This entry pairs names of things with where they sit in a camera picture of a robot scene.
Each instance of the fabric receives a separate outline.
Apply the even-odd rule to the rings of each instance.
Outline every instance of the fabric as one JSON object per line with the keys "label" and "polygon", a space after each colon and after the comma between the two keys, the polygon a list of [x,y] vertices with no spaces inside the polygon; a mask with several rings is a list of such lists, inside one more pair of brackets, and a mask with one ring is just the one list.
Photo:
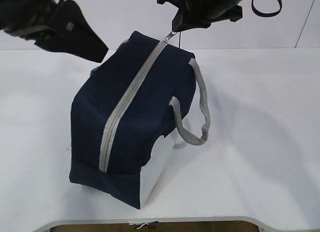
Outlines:
{"label": "fabric", "polygon": [[140,172],[155,141],[176,127],[169,101],[179,98],[182,118],[196,89],[189,65],[195,56],[167,45],[158,56],[116,130],[106,173],[99,170],[100,147],[109,116],[158,40],[134,32],[96,68],[75,96],[71,109],[70,181],[106,192],[140,208]]}
{"label": "fabric", "polygon": [[153,49],[147,60],[144,62],[143,66],[141,67],[137,75],[132,80],[131,84],[123,94],[122,98],[118,102],[112,114],[109,116],[109,119],[104,127],[100,147],[100,171],[107,172],[110,160],[110,153],[113,147],[115,136],[117,135],[119,123],[129,106],[131,105],[133,99],[135,98],[137,92],[139,91],[153,64],[155,63],[163,49],[167,46],[167,44],[168,43],[164,41],[161,41],[157,44],[157,46]]}

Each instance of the bag handle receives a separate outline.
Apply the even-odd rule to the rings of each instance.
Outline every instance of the bag handle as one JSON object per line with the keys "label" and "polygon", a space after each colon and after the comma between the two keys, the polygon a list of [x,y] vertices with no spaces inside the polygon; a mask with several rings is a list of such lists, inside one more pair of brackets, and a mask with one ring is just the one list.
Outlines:
{"label": "bag handle", "polygon": [[189,65],[192,66],[196,82],[199,85],[200,89],[200,110],[204,115],[205,124],[202,126],[202,136],[201,138],[195,136],[193,133],[187,131],[182,124],[182,116],[180,112],[180,102],[176,97],[172,97],[169,105],[172,106],[174,122],[177,127],[177,130],[180,136],[189,144],[194,146],[201,146],[208,140],[209,129],[211,125],[210,112],[208,107],[208,97],[207,97],[207,89],[204,82],[204,79],[201,75],[201,71],[197,61],[194,58],[191,58]]}

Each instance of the white wall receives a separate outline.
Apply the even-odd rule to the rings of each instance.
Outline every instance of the white wall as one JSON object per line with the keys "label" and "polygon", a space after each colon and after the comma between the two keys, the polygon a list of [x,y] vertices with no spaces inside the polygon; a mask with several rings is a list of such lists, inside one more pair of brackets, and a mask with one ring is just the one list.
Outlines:
{"label": "white wall", "polygon": [[[243,18],[237,22],[221,21],[208,29],[193,29],[182,34],[181,46],[203,48],[277,48],[294,47],[313,0],[282,0],[283,9],[275,17],[258,17],[251,0],[241,2]],[[263,12],[278,10],[277,0],[255,0]]]}
{"label": "white wall", "polygon": [[297,46],[320,47],[320,0],[314,0]]}
{"label": "white wall", "polygon": [[[177,9],[157,0],[75,0],[93,30],[110,49],[116,49],[134,30],[157,39],[171,31]],[[251,0],[244,0],[243,19],[238,22],[213,23],[209,29],[193,29],[182,33],[182,48],[255,48],[294,47],[303,28],[313,0],[283,0],[283,11],[272,18],[261,18],[251,10]],[[255,0],[264,12],[277,10],[276,0]],[[312,46],[319,40],[320,24],[312,12],[299,46]],[[178,36],[171,41],[178,44]],[[32,41],[24,41],[0,32],[0,49],[37,49]]]}

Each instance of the zipper pull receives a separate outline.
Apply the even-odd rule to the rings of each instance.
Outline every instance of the zipper pull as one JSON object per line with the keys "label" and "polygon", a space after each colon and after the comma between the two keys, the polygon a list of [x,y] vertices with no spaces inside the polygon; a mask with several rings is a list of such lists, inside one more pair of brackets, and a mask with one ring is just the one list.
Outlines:
{"label": "zipper pull", "polygon": [[173,36],[176,35],[176,32],[175,31],[172,31],[168,34],[168,36],[165,37],[164,41],[165,42],[168,42],[171,38],[173,38]]}

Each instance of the gray zipper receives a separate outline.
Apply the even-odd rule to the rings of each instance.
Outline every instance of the gray zipper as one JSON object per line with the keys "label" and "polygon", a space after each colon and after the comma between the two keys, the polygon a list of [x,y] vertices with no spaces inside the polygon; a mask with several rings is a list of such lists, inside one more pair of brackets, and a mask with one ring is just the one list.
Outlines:
{"label": "gray zipper", "polygon": [[129,108],[132,100],[134,99],[136,93],[141,87],[146,75],[150,71],[152,65],[156,61],[157,57],[160,55],[162,50],[168,43],[166,41],[160,41],[155,49],[152,51],[150,56],[147,58],[140,71],[137,73],[133,81],[131,82],[128,89],[125,91],[124,95],[118,102],[117,106],[113,110],[112,114],[109,116],[108,121],[105,124],[103,130],[103,137],[100,147],[100,158],[99,158],[99,170],[102,172],[107,172],[110,153],[112,145],[116,136],[116,131],[122,116],[125,114],[126,110]]}

